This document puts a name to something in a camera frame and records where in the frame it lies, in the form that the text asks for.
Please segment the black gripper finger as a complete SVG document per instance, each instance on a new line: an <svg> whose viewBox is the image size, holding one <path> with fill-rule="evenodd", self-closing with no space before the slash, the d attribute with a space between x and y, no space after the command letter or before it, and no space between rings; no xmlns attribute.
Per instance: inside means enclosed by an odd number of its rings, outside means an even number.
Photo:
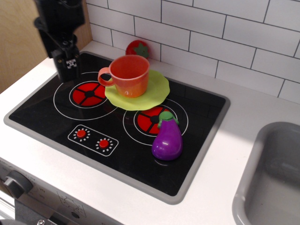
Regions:
<svg viewBox="0 0 300 225"><path fill-rule="evenodd" d="M56 49L52 51L58 77L61 82L69 82L80 76L80 54L77 46L70 49Z"/></svg>

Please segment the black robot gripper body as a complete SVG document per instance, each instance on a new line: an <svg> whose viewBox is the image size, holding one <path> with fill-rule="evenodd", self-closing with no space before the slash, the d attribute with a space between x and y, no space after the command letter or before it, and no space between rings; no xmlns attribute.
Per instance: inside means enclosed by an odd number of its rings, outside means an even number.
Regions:
<svg viewBox="0 0 300 225"><path fill-rule="evenodd" d="M58 50L67 55L75 47L74 31L85 23L81 0L36 0L38 17L34 26L49 58Z"/></svg>

